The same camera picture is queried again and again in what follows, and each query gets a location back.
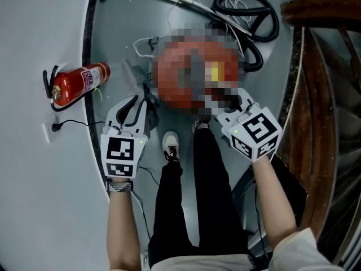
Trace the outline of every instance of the fire extinguisher label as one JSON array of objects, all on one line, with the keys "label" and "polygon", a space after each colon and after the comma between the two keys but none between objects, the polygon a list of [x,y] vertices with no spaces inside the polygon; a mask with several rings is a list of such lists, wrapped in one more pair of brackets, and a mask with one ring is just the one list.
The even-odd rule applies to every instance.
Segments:
[{"label": "fire extinguisher label", "polygon": [[97,87],[102,81],[102,71],[99,67],[91,68],[81,72],[84,81],[83,93]]}]

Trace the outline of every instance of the bracelet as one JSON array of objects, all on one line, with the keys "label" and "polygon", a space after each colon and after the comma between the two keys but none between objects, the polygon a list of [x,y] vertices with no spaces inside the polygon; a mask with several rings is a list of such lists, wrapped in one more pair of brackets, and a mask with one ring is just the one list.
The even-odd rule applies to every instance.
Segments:
[{"label": "bracelet", "polygon": [[131,192],[133,191],[133,182],[112,182],[107,181],[107,191],[109,192]]}]

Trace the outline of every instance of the white shirt sleeve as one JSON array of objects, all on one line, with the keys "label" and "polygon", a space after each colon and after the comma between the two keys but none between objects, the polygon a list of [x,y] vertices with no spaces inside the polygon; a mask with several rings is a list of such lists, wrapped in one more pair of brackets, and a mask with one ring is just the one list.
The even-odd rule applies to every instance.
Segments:
[{"label": "white shirt sleeve", "polygon": [[343,271],[318,250],[310,228],[283,239],[275,248],[269,271]]}]

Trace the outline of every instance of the person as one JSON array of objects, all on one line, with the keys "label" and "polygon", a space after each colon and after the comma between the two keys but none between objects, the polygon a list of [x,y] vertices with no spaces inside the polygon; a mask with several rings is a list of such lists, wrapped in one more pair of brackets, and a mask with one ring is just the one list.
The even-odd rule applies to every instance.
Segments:
[{"label": "person", "polygon": [[[181,206],[178,137],[167,132],[162,142],[167,165],[162,169],[148,246],[151,270],[254,270],[247,235],[233,204],[228,174],[209,123],[196,121],[193,131],[199,247],[192,246],[188,239]],[[253,172],[267,239],[274,250],[269,270],[342,270],[319,253],[309,228],[297,230],[292,208],[267,156],[253,163]],[[141,269],[130,193],[110,194],[107,251],[111,270]]]}]

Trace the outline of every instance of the black pants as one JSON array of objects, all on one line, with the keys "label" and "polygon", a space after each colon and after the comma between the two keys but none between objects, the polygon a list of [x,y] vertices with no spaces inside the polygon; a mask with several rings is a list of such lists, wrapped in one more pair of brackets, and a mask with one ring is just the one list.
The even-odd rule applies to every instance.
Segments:
[{"label": "black pants", "polygon": [[177,162],[163,167],[157,194],[154,232],[148,246],[149,265],[177,256],[246,254],[247,236],[232,201],[228,173],[209,129],[195,131],[194,175],[200,243],[192,246],[184,220],[183,170]]}]

